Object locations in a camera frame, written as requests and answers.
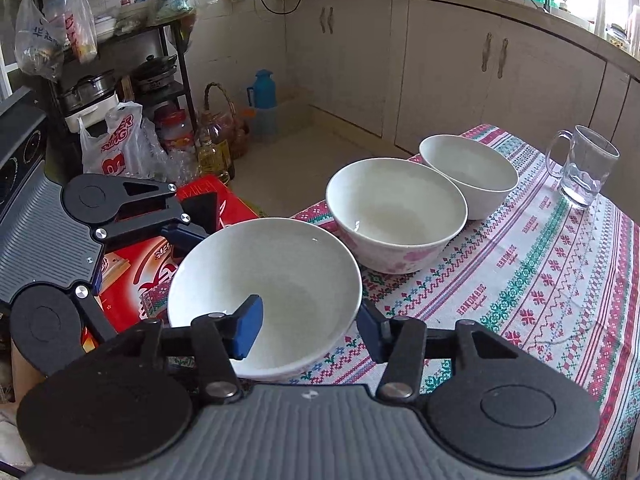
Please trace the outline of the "white bowl pink pattern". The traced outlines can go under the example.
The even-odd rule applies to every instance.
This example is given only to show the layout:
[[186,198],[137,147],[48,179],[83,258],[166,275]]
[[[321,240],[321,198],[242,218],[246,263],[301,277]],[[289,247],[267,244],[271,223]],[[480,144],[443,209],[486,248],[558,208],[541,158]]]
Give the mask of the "white bowl pink pattern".
[[468,204],[448,178],[399,158],[338,170],[326,186],[326,206],[357,261],[384,274],[426,269],[468,221]]

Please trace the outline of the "beige kitchen cabinets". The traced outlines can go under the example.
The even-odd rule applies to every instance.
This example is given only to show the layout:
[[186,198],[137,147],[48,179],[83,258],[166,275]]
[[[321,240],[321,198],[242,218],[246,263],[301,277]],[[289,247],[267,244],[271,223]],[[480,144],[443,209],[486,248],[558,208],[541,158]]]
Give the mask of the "beige kitchen cabinets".
[[283,0],[288,76],[384,152],[488,124],[538,150],[584,125],[620,150],[603,192],[639,212],[639,63],[508,0]]

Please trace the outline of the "white red plastic bag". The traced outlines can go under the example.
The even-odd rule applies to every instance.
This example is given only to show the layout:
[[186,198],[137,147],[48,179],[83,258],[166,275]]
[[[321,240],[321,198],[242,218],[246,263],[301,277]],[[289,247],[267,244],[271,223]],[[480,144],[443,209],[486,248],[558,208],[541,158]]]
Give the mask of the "white red plastic bag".
[[143,146],[142,106],[123,102],[105,115],[107,132],[92,136],[79,128],[82,170],[85,174],[147,178],[150,175],[148,150]]

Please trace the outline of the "yellow oil bottle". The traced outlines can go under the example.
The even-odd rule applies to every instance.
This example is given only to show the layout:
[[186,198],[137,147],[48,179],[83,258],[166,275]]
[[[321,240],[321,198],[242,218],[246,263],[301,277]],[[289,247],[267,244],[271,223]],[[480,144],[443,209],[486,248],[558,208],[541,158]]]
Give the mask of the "yellow oil bottle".
[[234,165],[227,140],[201,136],[198,139],[198,163],[203,174],[213,174],[223,184],[228,184],[234,178]]

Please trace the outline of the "black cooking pot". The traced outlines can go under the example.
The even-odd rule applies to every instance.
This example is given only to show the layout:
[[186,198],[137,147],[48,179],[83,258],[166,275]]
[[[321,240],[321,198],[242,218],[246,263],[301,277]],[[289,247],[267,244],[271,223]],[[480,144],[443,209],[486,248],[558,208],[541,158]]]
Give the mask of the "black cooking pot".
[[177,55],[149,55],[145,62],[130,74],[134,90],[151,93],[166,88],[174,80],[177,71]]

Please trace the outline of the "wicker basket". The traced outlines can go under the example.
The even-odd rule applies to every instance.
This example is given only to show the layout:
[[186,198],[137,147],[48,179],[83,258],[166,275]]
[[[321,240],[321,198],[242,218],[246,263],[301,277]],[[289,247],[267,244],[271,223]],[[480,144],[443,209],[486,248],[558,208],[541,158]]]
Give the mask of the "wicker basket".
[[[217,90],[224,98],[225,108],[214,110],[210,104],[210,95],[214,90]],[[219,135],[228,142],[233,160],[243,157],[250,147],[250,128],[238,112],[227,90],[215,81],[206,84],[203,105],[203,110],[200,113],[200,125],[202,127],[213,125],[217,128]]]

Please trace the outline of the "patterned woven tablecloth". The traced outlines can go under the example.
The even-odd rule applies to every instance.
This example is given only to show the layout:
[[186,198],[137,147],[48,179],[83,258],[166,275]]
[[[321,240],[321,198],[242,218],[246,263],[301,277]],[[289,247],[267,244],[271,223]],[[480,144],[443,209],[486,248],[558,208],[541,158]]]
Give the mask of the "patterned woven tablecloth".
[[601,413],[590,474],[636,478],[639,228],[605,197],[586,210],[570,206],[544,155],[506,130],[479,125],[466,136],[509,159],[518,187],[425,270],[363,270],[363,295],[388,316],[432,327],[480,322],[574,380]]

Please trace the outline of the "black metal shelf rack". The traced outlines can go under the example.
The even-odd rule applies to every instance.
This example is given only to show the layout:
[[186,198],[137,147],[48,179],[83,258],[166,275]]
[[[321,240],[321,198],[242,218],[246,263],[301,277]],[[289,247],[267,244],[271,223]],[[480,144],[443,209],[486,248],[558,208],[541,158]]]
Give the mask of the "black metal shelf rack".
[[[43,0],[36,0],[39,9],[43,8]],[[180,96],[186,100],[186,109],[190,115],[192,125],[196,123],[196,110],[193,103],[188,70],[186,69],[186,48],[188,47],[189,34],[186,32],[186,21],[183,18],[163,24],[146,24],[122,36],[111,36],[110,39],[99,44],[98,57],[87,65],[90,74],[99,73],[102,48],[106,49],[106,70],[114,70],[116,78],[130,74],[131,71],[142,62],[140,55],[134,56],[134,48],[145,47],[144,53],[151,54],[151,35],[156,36],[154,46],[160,49],[163,56],[170,55],[169,38],[174,38],[174,48],[177,52],[178,69],[181,80],[174,80],[162,91],[143,93],[139,103],[144,107],[152,107],[165,102],[173,102],[178,105]]]

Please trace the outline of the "blue thermos jug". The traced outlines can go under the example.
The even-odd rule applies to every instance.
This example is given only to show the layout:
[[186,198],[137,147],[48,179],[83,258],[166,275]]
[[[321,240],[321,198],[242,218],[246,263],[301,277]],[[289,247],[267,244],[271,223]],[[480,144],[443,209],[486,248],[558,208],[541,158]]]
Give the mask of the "blue thermos jug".
[[258,70],[253,84],[246,88],[247,102],[255,112],[254,128],[259,139],[267,140],[278,132],[277,88],[271,70]]

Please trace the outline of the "clear glass mug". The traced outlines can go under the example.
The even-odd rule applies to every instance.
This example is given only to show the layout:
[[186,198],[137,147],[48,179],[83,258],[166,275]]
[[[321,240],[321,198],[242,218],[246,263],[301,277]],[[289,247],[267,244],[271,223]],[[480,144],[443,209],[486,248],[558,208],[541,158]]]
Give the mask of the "clear glass mug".
[[[555,170],[552,148],[559,140],[567,140],[568,153],[564,165]],[[560,130],[546,151],[546,170],[549,177],[559,181],[560,193],[573,207],[588,209],[600,194],[620,151],[594,130],[576,125],[573,130]]]

